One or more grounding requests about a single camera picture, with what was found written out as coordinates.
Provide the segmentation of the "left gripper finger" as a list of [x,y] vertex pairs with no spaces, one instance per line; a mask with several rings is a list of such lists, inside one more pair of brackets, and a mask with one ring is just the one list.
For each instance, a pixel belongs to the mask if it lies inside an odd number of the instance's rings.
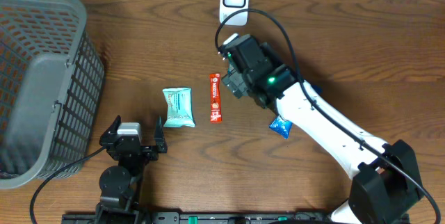
[[111,126],[106,130],[108,135],[116,135],[118,133],[119,126],[121,125],[121,116],[118,115]]
[[158,117],[156,121],[154,140],[157,147],[166,147],[165,136],[163,133],[163,124],[161,116]]

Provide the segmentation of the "red coffee stick sachet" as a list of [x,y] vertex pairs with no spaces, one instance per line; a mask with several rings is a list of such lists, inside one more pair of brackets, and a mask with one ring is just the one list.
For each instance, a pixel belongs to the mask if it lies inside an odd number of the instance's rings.
[[214,73],[209,75],[210,81],[210,96],[211,96],[211,114],[210,114],[210,122],[211,123],[221,123],[222,112],[221,112],[221,101],[220,101],[220,74]]

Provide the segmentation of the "mint green wipes pack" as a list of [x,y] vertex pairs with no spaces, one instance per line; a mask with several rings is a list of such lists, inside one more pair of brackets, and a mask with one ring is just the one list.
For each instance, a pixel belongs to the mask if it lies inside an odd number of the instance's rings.
[[191,88],[164,88],[163,94],[168,105],[164,127],[195,127]]

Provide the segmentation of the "blue Oreo cookie pack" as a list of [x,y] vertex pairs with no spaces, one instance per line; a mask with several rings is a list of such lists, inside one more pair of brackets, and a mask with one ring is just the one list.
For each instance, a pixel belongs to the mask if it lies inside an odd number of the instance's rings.
[[277,116],[269,125],[270,129],[288,138],[292,125],[295,125],[315,138],[314,133],[319,126],[321,114],[311,105],[304,92],[317,95],[311,85],[305,81],[303,86],[295,83],[283,92],[281,98],[273,99]]

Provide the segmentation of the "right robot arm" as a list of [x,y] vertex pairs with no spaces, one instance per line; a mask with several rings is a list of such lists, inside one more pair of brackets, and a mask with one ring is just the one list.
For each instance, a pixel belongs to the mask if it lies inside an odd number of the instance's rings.
[[335,223],[397,223],[419,202],[421,178],[414,150],[404,141],[390,145],[330,106],[307,81],[283,64],[267,43],[232,35],[220,46],[229,59],[223,83],[240,98],[292,122],[311,136],[345,170],[350,195],[327,215]]

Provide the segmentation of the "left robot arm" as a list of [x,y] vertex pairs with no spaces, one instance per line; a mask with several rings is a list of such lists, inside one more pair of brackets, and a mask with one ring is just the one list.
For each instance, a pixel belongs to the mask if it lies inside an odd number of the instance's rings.
[[139,206],[145,166],[168,151],[162,119],[154,130],[154,145],[141,143],[141,125],[123,122],[120,116],[101,135],[99,144],[117,165],[107,168],[99,178],[100,201],[93,223],[151,223],[151,214]]

